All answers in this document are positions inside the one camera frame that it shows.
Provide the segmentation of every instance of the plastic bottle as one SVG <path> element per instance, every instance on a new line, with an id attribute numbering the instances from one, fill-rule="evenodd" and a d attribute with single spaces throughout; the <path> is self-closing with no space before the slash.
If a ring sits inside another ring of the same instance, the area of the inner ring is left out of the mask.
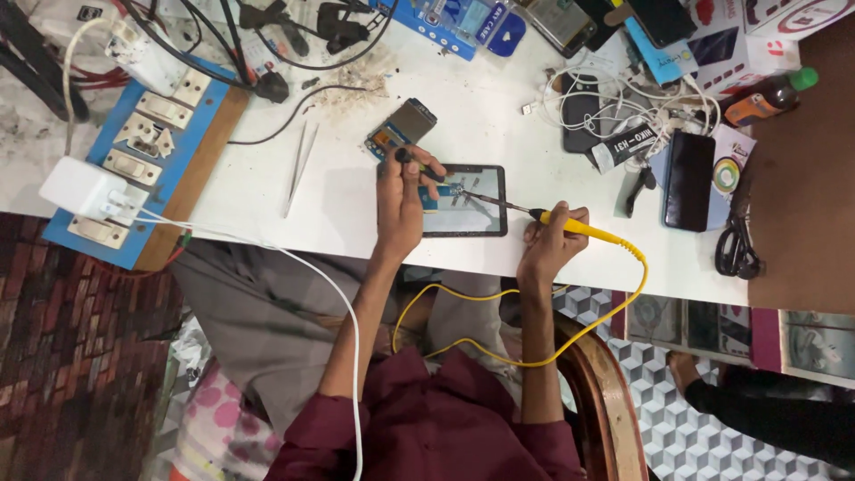
<path id="1" fill-rule="evenodd" d="M 811 67 L 761 80 L 719 104 L 723 120 L 731 127 L 744 127 L 793 110 L 799 106 L 799 92 L 818 81 L 819 75 Z"/>

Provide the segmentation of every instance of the floor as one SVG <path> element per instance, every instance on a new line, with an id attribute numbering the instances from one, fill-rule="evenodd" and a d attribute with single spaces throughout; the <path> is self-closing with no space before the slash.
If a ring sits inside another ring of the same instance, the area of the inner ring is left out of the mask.
<path id="1" fill-rule="evenodd" d="M 571 288 L 553 306 L 584 324 L 611 309 L 611 291 Z M 722 426 L 718 419 L 692 409 L 677 392 L 665 364 L 667 351 L 615 339 L 609 321 L 597 333 L 611 347 L 627 379 L 638 415 L 648 466 L 662 481 L 820 481 L 825 463 L 774 448 Z M 702 378 L 715 383 L 709 361 L 698 365 Z"/>
<path id="2" fill-rule="evenodd" d="M 0 481 L 136 479 L 182 296 L 127 280 L 0 213 Z"/>

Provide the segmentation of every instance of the green bottle cap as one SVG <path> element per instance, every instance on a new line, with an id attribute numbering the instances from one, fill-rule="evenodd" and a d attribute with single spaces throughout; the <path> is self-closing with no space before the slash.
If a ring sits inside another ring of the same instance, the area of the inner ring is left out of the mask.
<path id="1" fill-rule="evenodd" d="M 819 81 L 819 74 L 813 67 L 803 67 L 798 72 L 788 74 L 787 77 L 793 88 L 800 91 L 816 85 Z"/>

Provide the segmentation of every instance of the sleeve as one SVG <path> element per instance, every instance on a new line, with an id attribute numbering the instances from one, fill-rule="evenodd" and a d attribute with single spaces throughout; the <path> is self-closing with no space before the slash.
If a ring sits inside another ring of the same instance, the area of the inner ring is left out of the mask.
<path id="1" fill-rule="evenodd" d="M 573 439 L 573 428 L 564 421 L 542 425 L 511 426 L 522 446 L 553 481 L 585 479 Z"/>
<path id="2" fill-rule="evenodd" d="M 369 412 L 359 404 L 363 433 Z M 264 481 L 334 479 L 354 465 L 353 400 L 315 393 L 285 432 L 285 444 Z"/>

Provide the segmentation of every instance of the wooden chair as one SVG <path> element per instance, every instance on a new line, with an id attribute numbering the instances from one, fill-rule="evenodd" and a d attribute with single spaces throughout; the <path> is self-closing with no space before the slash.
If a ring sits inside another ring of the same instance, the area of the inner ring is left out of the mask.
<path id="1" fill-rule="evenodd" d="M 554 313 L 555 344 L 584 326 Z M 649 481 L 638 419 L 621 367 L 599 337 L 585 335 L 557 360 L 579 412 L 583 464 L 592 481 Z"/>

